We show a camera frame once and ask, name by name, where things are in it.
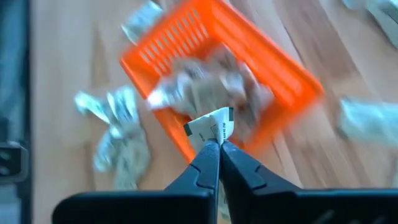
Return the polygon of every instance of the crumpled paper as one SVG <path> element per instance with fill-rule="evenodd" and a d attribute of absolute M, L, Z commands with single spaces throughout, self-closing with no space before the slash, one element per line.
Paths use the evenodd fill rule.
<path fill-rule="evenodd" d="M 117 190 L 137 189 L 137 181 L 149 165 L 150 154 L 139 121 L 135 90 L 124 86 L 108 93 L 105 100 L 81 91 L 75 103 L 82 114 L 93 113 L 109 124 L 93 158 L 95 170 L 115 170 L 114 188 Z"/>
<path fill-rule="evenodd" d="M 175 61 L 172 73 L 160 79 L 147 104 L 151 110 L 173 108 L 191 119 L 231 106 L 238 127 L 234 139 L 247 141 L 273 100 L 271 90 L 258 83 L 249 67 L 222 45 L 204 61 Z"/>
<path fill-rule="evenodd" d="M 121 28 L 127 38 L 135 44 L 164 14 L 163 9 L 152 1 L 144 2 L 134 11 Z"/>
<path fill-rule="evenodd" d="M 340 131 L 348 138 L 398 146 L 398 105 L 343 99 Z"/>

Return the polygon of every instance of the wooden floor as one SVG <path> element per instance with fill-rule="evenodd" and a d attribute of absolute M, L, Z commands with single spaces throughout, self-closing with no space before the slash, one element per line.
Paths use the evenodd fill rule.
<path fill-rule="evenodd" d="M 129 45 L 119 25 L 141 0 L 32 1 L 34 90 L 34 221 L 50 223 L 62 198 L 111 190 L 112 177 L 92 169 L 106 126 L 81 116 L 78 90 L 104 96 L 129 83 L 118 57 Z M 172 0 L 158 1 L 165 9 Z M 266 167 L 305 188 L 395 187 L 395 149 L 347 141 L 336 133 L 341 97 L 398 102 L 398 52 L 372 18 L 339 0 L 230 0 L 326 90 L 319 105 L 255 155 Z M 186 163 L 138 98 L 152 163 L 141 189 L 162 189 Z"/>

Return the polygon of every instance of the trash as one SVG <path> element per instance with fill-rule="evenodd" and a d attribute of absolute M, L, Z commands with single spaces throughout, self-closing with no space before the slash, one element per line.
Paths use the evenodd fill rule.
<path fill-rule="evenodd" d="M 366 9 L 373 15 L 390 42 L 398 49 L 398 2 L 396 0 L 369 0 Z"/>
<path fill-rule="evenodd" d="M 245 141 L 274 95 L 259 84 L 248 66 L 222 45 L 206 61 L 178 59 L 147 98 L 151 110 L 171 107 L 196 119 L 222 107 L 235 108 L 236 138 Z"/>
<path fill-rule="evenodd" d="M 127 21 L 121 25 L 121 28 L 127 38 L 135 44 L 163 14 L 163 9 L 159 5 L 152 1 L 146 1 L 128 17 Z"/>
<path fill-rule="evenodd" d="M 347 138 L 398 146 L 398 105 L 343 99 L 340 130 Z"/>
<path fill-rule="evenodd" d="M 138 179 L 145 173 L 150 154 L 145 131 L 141 128 L 136 108 L 135 90 L 121 87 L 106 95 L 106 100 L 79 92 L 75 97 L 78 110 L 93 113 L 109 124 L 97 152 L 93 165 L 99 172 L 116 169 L 114 188 L 132 190 L 137 188 Z"/>
<path fill-rule="evenodd" d="M 218 144 L 222 145 L 234 131 L 233 112 L 233 108 L 224 107 L 184 125 L 185 134 L 187 134 L 193 149 L 196 152 L 200 151 L 208 139 L 217 139 Z M 221 181 L 218 185 L 218 208 L 224 219 L 231 219 Z"/>

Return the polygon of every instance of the black plastic claw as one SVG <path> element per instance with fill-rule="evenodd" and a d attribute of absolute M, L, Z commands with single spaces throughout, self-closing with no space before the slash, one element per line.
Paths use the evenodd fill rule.
<path fill-rule="evenodd" d="M 181 192 L 204 188 L 218 192 L 219 176 L 220 146 L 215 139 L 210 139 L 188 168 L 165 190 Z"/>
<path fill-rule="evenodd" d="M 233 223 L 256 221 L 253 213 L 256 212 L 254 205 L 257 193 L 262 195 L 299 189 L 230 142 L 225 142 L 221 147 L 220 177 Z"/>

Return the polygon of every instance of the orange plastic basket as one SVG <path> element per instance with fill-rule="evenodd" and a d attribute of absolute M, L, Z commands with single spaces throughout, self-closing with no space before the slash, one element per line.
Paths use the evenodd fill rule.
<path fill-rule="evenodd" d="M 170 73 L 174 58 L 205 58 L 221 43 L 248 65 L 258 82 L 275 94 L 273 104 L 262 115 L 251 139 L 239 145 L 246 152 L 254 152 L 314 102 L 322 88 L 311 74 L 225 2 L 183 2 L 123 55 L 121 65 L 146 99 L 160 76 Z M 171 109 L 157 110 L 154 114 L 191 162 L 195 151 L 183 129 L 189 118 Z"/>

